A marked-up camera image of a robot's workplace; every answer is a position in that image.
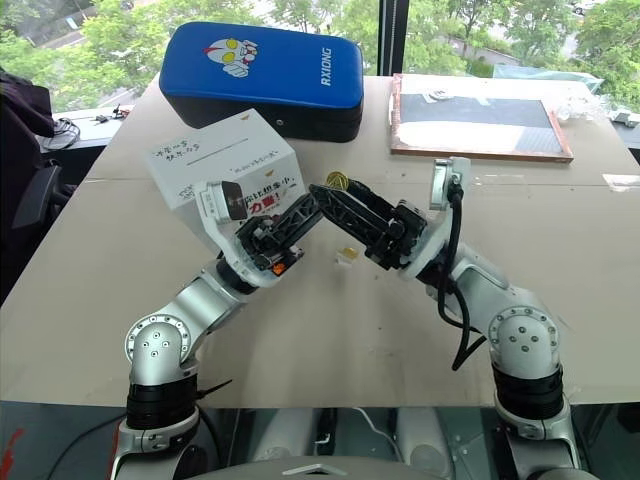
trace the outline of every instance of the table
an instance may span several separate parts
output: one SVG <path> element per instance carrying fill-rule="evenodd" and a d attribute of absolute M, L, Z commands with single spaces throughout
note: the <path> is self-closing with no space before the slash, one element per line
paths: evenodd
<path fill-rule="evenodd" d="M 465 81 L 518 82 L 541 96 L 584 88 Z M 426 209 L 431 160 L 388 153 L 390 87 L 390 78 L 366 78 L 353 142 L 290 143 L 309 183 L 341 170 Z M 556 314 L 572 403 L 637 401 L 640 189 L 611 189 L 602 174 L 640 169 L 606 118 L 563 129 L 575 155 L 568 165 L 472 161 L 462 238 Z M 189 130 L 154 81 L 2 307 L 0 399 L 125 403 L 127 329 L 214 256 L 172 216 L 144 163 L 146 150 Z M 451 372 L 459 331 L 439 320 L 419 282 L 380 269 L 326 220 L 300 246 L 307 256 L 203 347 L 200 385 L 234 379 L 208 405 L 492 404 L 487 347 Z M 344 247 L 361 253 L 351 267 L 334 261 Z"/>

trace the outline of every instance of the white cable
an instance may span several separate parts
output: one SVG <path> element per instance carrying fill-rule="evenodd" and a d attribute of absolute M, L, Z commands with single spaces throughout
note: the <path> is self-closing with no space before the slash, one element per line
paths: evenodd
<path fill-rule="evenodd" d="M 393 451 L 396 454 L 396 458 L 398 459 L 398 461 L 401 462 L 401 463 L 404 463 L 404 459 L 402 458 L 402 454 L 400 453 L 400 449 L 396 445 L 396 442 L 393 441 L 393 438 L 391 438 L 389 435 L 384 433 L 382 430 L 378 430 L 376 428 L 376 426 L 373 424 L 373 422 L 371 421 L 371 418 L 369 418 L 369 415 L 367 415 L 367 412 L 365 412 L 362 408 L 360 408 L 360 407 L 352 407 L 352 409 L 356 410 L 356 411 L 358 411 L 358 412 L 360 412 L 362 414 L 364 419 L 369 424 L 369 428 L 371 428 L 371 430 L 374 433 L 377 433 L 378 435 L 382 435 L 384 438 L 387 439 L 387 442 L 389 442 L 389 444 L 393 448 Z"/>

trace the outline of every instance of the wooden board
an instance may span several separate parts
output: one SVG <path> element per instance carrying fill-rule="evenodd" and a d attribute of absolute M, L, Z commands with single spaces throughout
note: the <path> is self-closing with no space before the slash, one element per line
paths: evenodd
<path fill-rule="evenodd" d="M 473 88 L 449 92 L 446 87 L 434 87 L 431 79 L 394 76 L 392 153 L 561 163 L 573 160 L 555 114 L 544 101 L 520 98 L 517 91 L 487 97 Z M 404 88 L 407 82 L 410 88 Z"/>

